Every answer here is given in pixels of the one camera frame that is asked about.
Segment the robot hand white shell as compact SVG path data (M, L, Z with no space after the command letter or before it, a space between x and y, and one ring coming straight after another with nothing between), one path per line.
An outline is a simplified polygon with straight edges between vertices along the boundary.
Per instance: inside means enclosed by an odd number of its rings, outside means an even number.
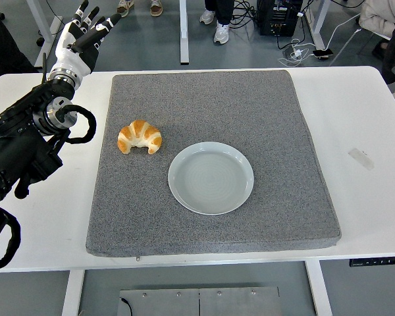
M57 62L49 75L50 79L67 80L76 89L82 79L93 72L104 38L121 19L121 15L116 13L108 18L102 16L94 22L99 7L87 12L88 5L88 1L83 1L71 21L65 24L55 49Z

